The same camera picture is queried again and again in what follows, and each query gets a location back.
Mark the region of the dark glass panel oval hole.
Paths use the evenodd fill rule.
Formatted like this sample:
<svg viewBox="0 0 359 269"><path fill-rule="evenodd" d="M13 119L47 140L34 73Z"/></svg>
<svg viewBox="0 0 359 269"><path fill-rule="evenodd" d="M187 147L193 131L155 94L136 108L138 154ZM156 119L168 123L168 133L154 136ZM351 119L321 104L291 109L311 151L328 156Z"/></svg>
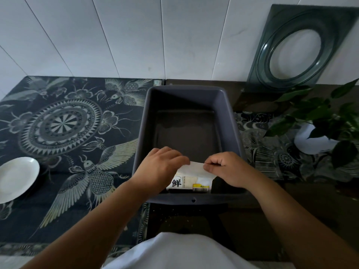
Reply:
<svg viewBox="0 0 359 269"><path fill-rule="evenodd" d="M358 19L359 7L272 4L245 92L284 93L296 86L315 85ZM319 35L319 53L299 75L280 79L270 70L275 49L284 39L302 30Z"/></svg>

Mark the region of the person's left forearm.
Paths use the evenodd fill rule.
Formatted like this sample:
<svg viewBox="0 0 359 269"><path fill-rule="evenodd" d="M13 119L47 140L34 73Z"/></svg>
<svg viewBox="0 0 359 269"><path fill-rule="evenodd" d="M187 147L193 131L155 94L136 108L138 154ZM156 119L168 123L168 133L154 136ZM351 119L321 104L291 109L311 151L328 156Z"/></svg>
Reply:
<svg viewBox="0 0 359 269"><path fill-rule="evenodd" d="M100 269L140 206L170 180L132 177L20 269Z"/></svg>

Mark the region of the green leafy plant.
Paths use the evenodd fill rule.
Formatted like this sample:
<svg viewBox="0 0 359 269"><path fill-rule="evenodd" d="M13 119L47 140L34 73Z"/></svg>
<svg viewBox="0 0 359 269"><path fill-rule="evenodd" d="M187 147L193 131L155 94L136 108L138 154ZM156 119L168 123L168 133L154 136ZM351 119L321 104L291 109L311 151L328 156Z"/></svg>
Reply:
<svg viewBox="0 0 359 269"><path fill-rule="evenodd" d="M313 90L310 86L296 86L284 93L276 102L289 102L295 109L283 116L266 131L265 137L281 136L296 123L307 123L314 126L308 139L327 137L338 141L331 150L331 163L334 169L354 161L359 155L359 112L354 109L354 102L342 104L338 110L332 108L332 102L348 94L358 79L340 85L334 89L329 98L314 97L303 100L300 96Z"/></svg>

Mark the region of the person's right forearm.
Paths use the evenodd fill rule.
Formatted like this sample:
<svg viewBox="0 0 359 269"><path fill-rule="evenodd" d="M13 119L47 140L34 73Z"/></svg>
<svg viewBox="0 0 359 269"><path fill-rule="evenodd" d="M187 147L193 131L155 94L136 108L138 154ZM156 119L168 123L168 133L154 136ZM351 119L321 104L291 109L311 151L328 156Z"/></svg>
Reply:
<svg viewBox="0 0 359 269"><path fill-rule="evenodd" d="M359 269L359 253L257 170L246 188L259 202L296 269Z"/></svg>

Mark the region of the person's white shirt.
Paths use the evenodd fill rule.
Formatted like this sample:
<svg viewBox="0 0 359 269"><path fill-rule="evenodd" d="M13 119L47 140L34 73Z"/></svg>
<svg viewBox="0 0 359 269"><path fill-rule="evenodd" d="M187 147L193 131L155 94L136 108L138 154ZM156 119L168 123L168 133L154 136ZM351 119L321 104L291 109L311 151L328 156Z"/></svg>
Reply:
<svg viewBox="0 0 359 269"><path fill-rule="evenodd" d="M259 269L215 240L198 234L161 232L103 269Z"/></svg>

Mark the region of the white plate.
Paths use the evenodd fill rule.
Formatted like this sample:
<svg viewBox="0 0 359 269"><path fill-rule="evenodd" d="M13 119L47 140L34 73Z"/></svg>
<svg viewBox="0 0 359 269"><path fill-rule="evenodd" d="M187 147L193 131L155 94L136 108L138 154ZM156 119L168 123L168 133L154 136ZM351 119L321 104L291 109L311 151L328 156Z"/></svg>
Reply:
<svg viewBox="0 0 359 269"><path fill-rule="evenodd" d="M39 162L31 157L12 159L0 166L0 204L24 194L36 181Z"/></svg>

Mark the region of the white plant pot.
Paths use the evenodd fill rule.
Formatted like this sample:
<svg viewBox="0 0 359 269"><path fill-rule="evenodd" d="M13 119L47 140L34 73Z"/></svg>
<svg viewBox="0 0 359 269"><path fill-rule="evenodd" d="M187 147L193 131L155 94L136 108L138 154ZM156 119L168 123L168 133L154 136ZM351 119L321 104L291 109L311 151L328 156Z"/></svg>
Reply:
<svg viewBox="0 0 359 269"><path fill-rule="evenodd" d="M294 137L294 144L302 153L314 155L330 152L334 149L338 140L329 139L326 136L309 138L315 126L310 123L302 123L300 129Z"/></svg>

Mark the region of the person's left hand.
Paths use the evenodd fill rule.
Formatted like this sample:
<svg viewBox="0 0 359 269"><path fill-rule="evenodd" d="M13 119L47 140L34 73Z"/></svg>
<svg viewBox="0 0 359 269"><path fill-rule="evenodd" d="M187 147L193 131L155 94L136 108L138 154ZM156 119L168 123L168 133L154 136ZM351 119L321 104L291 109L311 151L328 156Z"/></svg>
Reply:
<svg viewBox="0 0 359 269"><path fill-rule="evenodd" d="M151 166L149 154L143 159L136 172L130 179L131 184L147 198L159 194L164 190L177 170L161 169Z"/></svg>

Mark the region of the dark patterned cloth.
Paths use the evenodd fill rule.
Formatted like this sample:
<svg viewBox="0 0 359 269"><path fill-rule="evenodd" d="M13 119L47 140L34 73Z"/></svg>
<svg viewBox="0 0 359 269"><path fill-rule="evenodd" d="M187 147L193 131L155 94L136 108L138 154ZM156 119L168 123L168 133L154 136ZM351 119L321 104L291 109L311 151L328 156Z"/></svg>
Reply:
<svg viewBox="0 0 359 269"><path fill-rule="evenodd" d="M282 136L264 137L271 125L280 120L273 113L234 113L249 164L276 181L308 183L359 182L359 158L334 169L329 152L305 154L294 145L300 129L295 125Z"/></svg>

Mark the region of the person's right hand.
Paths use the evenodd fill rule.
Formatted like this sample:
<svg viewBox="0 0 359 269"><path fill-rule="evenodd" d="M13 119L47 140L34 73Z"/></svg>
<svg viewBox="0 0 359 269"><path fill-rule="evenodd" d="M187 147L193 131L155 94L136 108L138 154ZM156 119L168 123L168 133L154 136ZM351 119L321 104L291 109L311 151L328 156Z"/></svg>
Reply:
<svg viewBox="0 0 359 269"><path fill-rule="evenodd" d="M256 169L235 153L233 173L215 175L222 178L227 184L233 187L244 189L249 189L249 187L254 184L254 180L261 176Z"/></svg>

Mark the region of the white food packet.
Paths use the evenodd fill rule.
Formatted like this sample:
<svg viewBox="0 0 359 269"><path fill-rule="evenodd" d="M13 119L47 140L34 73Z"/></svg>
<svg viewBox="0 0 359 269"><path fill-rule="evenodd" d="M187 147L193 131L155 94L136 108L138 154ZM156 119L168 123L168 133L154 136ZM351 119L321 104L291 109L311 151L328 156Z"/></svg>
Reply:
<svg viewBox="0 0 359 269"><path fill-rule="evenodd" d="M166 190L210 193L216 175L204 170L203 166L203 163L192 161L190 165L183 165L177 170Z"/></svg>

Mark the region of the dark insect-patterned cloth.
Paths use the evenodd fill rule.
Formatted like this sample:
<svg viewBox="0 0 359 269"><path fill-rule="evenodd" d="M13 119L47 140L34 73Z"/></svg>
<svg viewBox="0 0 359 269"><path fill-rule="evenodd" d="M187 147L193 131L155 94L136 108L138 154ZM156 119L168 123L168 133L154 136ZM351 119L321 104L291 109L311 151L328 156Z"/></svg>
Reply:
<svg viewBox="0 0 359 269"><path fill-rule="evenodd" d="M0 100L0 166L39 163L0 203L0 255L35 256L132 175L146 93L164 80L27 76Z"/></svg>

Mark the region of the grey plastic tub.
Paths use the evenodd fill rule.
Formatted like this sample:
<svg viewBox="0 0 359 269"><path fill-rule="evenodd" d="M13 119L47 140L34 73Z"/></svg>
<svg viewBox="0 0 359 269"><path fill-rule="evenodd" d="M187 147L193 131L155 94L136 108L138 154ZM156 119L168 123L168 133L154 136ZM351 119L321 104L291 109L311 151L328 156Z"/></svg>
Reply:
<svg viewBox="0 0 359 269"><path fill-rule="evenodd" d="M165 146L197 163L220 152L247 161L234 112L220 87L168 85L148 90L132 174L153 148Z"/></svg>

